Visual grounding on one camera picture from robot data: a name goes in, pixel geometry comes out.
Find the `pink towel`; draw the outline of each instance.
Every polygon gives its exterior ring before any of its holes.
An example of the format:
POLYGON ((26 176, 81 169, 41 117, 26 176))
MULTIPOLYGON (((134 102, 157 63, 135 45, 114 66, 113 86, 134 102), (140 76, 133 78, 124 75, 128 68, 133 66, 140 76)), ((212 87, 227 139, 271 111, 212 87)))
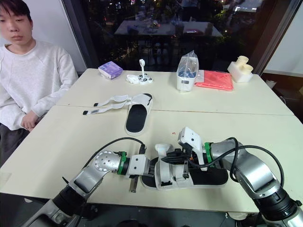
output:
POLYGON ((204 70, 204 82, 197 82, 195 86, 232 91, 232 76, 227 72, 204 70))

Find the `black hair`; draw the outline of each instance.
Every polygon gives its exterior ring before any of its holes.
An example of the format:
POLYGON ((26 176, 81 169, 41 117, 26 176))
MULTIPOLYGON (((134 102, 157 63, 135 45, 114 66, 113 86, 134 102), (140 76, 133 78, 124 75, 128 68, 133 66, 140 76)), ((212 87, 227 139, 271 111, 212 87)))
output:
POLYGON ((27 4, 22 0, 0 0, 0 7, 4 9, 8 14, 9 11, 11 11, 16 16, 26 15, 28 20, 32 21, 29 8, 27 4))

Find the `glass window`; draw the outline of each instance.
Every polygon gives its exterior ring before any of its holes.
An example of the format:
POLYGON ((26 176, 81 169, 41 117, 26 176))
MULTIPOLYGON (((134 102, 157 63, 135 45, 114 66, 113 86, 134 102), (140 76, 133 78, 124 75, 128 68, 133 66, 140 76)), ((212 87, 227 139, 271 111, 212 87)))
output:
POLYGON ((262 48, 258 55, 264 54, 266 43, 260 47, 260 41, 270 20, 284 7, 273 34, 290 4, 280 2, 80 0, 80 7, 98 65, 114 61, 124 70, 139 70, 143 58, 146 70, 176 71, 181 56, 194 50, 200 69, 226 71, 239 55, 250 58, 262 48))

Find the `white table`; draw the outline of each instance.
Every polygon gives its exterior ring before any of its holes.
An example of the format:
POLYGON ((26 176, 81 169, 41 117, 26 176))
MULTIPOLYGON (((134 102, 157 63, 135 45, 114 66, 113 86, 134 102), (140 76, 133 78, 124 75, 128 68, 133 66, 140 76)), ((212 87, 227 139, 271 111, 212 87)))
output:
POLYGON ((176 89, 175 72, 148 72, 154 82, 146 85, 128 83, 127 74, 141 72, 123 71, 114 80, 107 80, 97 69, 88 69, 57 104, 92 107, 114 95, 150 93, 154 100, 152 110, 293 115, 258 75, 249 83, 233 83, 231 92, 194 87, 184 93, 176 89))
MULTIPOLYGON (((196 21, 183 21, 184 29, 183 33, 187 30, 199 29, 201 32, 205 32, 209 22, 196 22, 196 21)), ((129 35, 127 27, 130 26, 138 30, 138 35, 174 35, 175 27, 172 24, 160 24, 158 28, 148 28, 147 22, 137 20, 124 20, 118 29, 115 31, 115 35, 129 35)), ((213 26, 211 36, 222 37, 222 34, 213 26)))
MULTIPOLYGON (((91 109, 54 106, 0 169, 0 192, 53 198, 65 186, 61 176, 72 179, 96 150, 127 135, 124 131, 127 110, 82 115, 84 110, 91 109)), ((203 142, 218 142, 234 136, 244 145, 269 149, 284 168, 286 191, 293 199, 303 201, 303 181, 299 177, 299 165, 303 160, 303 125, 295 116, 151 111, 146 132, 137 138, 146 144, 146 155, 155 157, 153 147, 156 143, 171 143, 178 147, 178 133, 184 126, 197 132, 203 142)), ((139 144, 121 141, 109 149, 123 150, 131 155, 138 152, 139 144)), ((279 178, 278 168, 267 154, 257 150, 250 152, 266 162, 279 178)), ((174 209, 258 211, 241 186, 230 179, 221 189, 162 192, 145 189, 139 182, 137 193, 131 193, 129 185, 129 179, 109 173, 89 202, 174 209)))

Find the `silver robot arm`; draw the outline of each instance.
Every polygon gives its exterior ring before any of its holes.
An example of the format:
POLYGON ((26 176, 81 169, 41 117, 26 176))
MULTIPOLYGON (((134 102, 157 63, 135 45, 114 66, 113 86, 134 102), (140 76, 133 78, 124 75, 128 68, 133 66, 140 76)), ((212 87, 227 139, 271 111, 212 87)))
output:
POLYGON ((79 218, 75 215, 76 211, 86 203, 109 172, 119 175, 152 175, 150 161, 144 154, 129 158, 125 152, 116 154, 102 150, 22 227, 74 226, 79 218))
MULTIPOLYGON (((199 135, 185 127, 179 135, 179 144, 184 150, 184 163, 205 170, 211 162, 214 167, 233 171, 235 180, 240 183, 245 192, 253 199, 260 210, 264 221, 271 227, 303 227, 303 211, 299 208, 301 202, 292 200, 283 189, 269 167, 256 156, 250 154, 246 149, 239 149, 234 169, 236 143, 235 138, 219 143, 206 143, 204 147, 197 148, 193 143, 201 142, 199 135)), ((162 161, 173 164, 167 157, 162 161)))
MULTIPOLYGON (((235 148, 233 140, 210 145, 213 159, 235 148)), ((231 170, 234 152, 215 167, 231 170)), ((240 149, 233 174, 245 192, 253 199, 265 223, 271 227, 303 227, 303 212, 299 201, 292 200, 268 166, 245 149, 240 149)))

